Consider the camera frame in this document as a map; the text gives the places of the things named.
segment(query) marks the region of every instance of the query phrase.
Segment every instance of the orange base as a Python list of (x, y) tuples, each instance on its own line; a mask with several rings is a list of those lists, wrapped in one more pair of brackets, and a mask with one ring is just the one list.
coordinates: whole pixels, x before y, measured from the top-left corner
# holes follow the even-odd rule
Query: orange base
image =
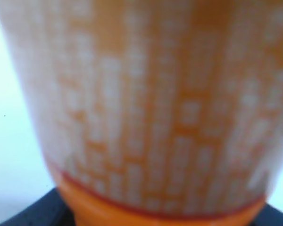
[(50, 164), (48, 167), (64, 200), (74, 210), (77, 226), (246, 226), (265, 205), (265, 198), (262, 198), (234, 214), (211, 219), (169, 220), (148, 217), (99, 200), (65, 178)]

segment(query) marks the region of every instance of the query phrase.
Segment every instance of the dark tray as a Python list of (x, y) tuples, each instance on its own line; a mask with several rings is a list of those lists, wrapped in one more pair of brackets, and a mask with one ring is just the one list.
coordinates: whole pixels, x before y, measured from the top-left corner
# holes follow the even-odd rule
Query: dark tray
[[(75, 226), (73, 214), (56, 189), (0, 226)], [(266, 205), (250, 226), (283, 226), (283, 213)]]

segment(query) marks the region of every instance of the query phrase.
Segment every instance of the orange pattern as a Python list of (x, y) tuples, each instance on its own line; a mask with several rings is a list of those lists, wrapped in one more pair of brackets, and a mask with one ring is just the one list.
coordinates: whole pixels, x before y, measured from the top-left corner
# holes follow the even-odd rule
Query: orange pattern
[(44, 155), (170, 216), (269, 192), (283, 162), (283, 0), (5, 0)]

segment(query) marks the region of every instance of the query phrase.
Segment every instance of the white background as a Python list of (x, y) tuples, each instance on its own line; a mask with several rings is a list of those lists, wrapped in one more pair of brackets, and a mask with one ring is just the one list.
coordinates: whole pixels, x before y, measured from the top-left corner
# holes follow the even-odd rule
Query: white background
[[(0, 222), (53, 187), (0, 30)], [(283, 171), (268, 202), (283, 211)]]

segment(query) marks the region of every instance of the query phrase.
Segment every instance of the orange and white cup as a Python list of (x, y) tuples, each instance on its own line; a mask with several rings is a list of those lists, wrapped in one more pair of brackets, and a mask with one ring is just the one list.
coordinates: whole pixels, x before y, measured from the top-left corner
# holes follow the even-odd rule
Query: orange and white cup
[(283, 0), (0, 0), (78, 226), (244, 226), (283, 164)]

